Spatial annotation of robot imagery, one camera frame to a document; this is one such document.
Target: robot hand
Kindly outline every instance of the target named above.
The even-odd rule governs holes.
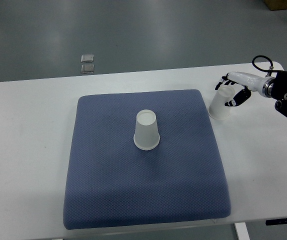
[[[269,60],[271,64],[269,70],[263,70],[257,67],[255,65],[255,60],[257,58],[266,58]],[[266,77],[244,72],[229,72],[226,76],[221,78],[220,82],[215,87],[215,90],[218,90],[222,84],[240,84],[244,87],[244,89],[238,92],[231,101],[226,102],[225,106],[239,106],[251,97],[251,92],[258,92],[265,98],[276,99],[277,102],[274,105],[275,109],[287,117],[287,71],[273,70],[273,62],[268,57],[262,55],[256,56],[252,60],[252,65],[256,69],[268,73]],[[277,73],[276,77],[272,77],[272,73]]]

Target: desk control panel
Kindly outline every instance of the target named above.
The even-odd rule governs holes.
[[[273,219],[265,221],[266,226],[287,224],[287,218]]]

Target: white table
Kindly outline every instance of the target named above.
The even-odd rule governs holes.
[[[274,63],[275,69],[282,69]],[[260,63],[268,68],[267,63]],[[264,76],[250,63],[0,82],[0,240],[81,237],[287,218],[287,118],[257,92],[211,120],[231,198],[212,220],[66,230],[63,205],[78,99],[85,95],[200,90],[208,107],[221,76]]]

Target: blue cushion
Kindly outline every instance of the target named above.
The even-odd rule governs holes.
[[[159,145],[134,144],[136,115],[155,112]],[[63,223],[71,229],[224,218],[231,204],[198,90],[83,96],[78,101]]]

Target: paper cup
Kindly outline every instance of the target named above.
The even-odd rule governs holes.
[[[160,141],[156,114],[148,109],[138,112],[133,136],[134,144],[141,150],[151,150]]]
[[[225,106],[226,102],[233,99],[235,90],[231,86],[222,85],[217,90],[209,108],[210,117],[216,120],[224,120],[230,115],[230,106]]]

